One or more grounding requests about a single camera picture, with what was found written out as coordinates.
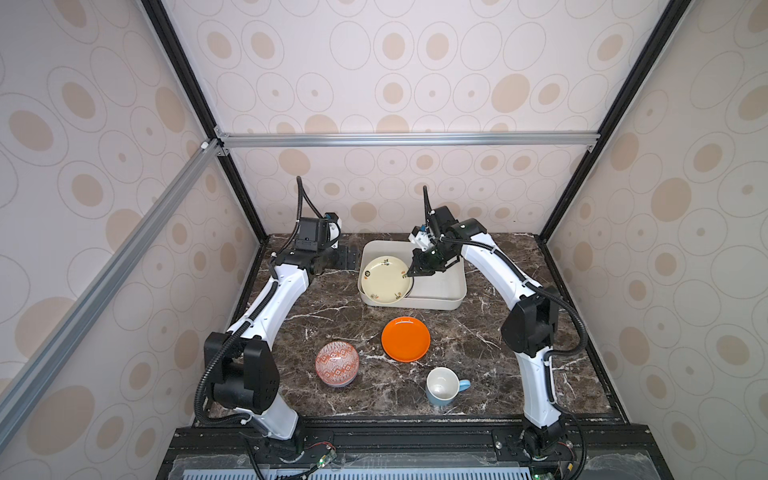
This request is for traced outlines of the yellow plate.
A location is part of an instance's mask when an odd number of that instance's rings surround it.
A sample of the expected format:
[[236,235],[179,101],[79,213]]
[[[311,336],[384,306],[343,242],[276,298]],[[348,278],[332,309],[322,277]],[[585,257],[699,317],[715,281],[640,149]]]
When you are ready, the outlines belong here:
[[404,299],[414,280],[408,276],[408,266],[399,258],[385,255],[371,260],[363,269],[360,280],[365,299],[378,305],[390,305]]

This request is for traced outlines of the orange plate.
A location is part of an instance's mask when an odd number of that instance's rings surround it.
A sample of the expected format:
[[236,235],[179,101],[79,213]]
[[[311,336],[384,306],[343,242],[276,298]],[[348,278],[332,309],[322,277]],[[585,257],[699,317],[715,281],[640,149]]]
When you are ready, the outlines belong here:
[[421,359],[428,352],[431,335],[422,321],[413,317],[399,317],[384,327],[381,343],[390,358],[410,363]]

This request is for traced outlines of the red patterned bowl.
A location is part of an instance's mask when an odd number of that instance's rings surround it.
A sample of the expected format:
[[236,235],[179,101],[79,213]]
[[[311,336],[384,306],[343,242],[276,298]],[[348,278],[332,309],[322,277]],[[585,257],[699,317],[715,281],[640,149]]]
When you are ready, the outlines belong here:
[[333,341],[323,346],[315,359],[315,371],[327,386],[342,388],[357,377],[359,354],[354,346],[344,341]]

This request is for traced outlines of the blue mug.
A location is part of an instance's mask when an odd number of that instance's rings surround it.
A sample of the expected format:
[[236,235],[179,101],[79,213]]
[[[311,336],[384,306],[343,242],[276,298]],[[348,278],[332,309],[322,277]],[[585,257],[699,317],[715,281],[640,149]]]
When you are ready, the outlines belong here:
[[432,369],[426,380],[426,395],[428,401],[437,407],[450,405],[457,395],[471,387],[469,380],[460,379],[447,367]]

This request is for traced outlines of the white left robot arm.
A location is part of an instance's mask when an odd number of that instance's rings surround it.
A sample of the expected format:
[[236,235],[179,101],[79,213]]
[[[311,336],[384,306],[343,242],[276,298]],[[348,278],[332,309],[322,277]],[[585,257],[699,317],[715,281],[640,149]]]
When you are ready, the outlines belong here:
[[358,248],[344,245],[272,255],[269,280],[254,304],[227,331],[213,332],[204,342],[205,370],[193,403],[201,425],[251,425],[274,440],[296,438],[299,414],[279,394],[275,338],[314,277],[352,270],[359,258]]

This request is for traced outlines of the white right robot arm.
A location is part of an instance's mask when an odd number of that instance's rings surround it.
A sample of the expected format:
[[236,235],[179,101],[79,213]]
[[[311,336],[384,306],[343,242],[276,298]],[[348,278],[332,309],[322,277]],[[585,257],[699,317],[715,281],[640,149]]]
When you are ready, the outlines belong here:
[[501,294],[509,314],[500,333],[515,354],[523,386],[521,441],[528,456],[545,457],[565,435],[551,375],[559,316],[555,292],[525,274],[474,219],[439,226],[432,215],[427,224],[413,228],[409,241],[414,249],[408,276],[431,276],[464,259]]

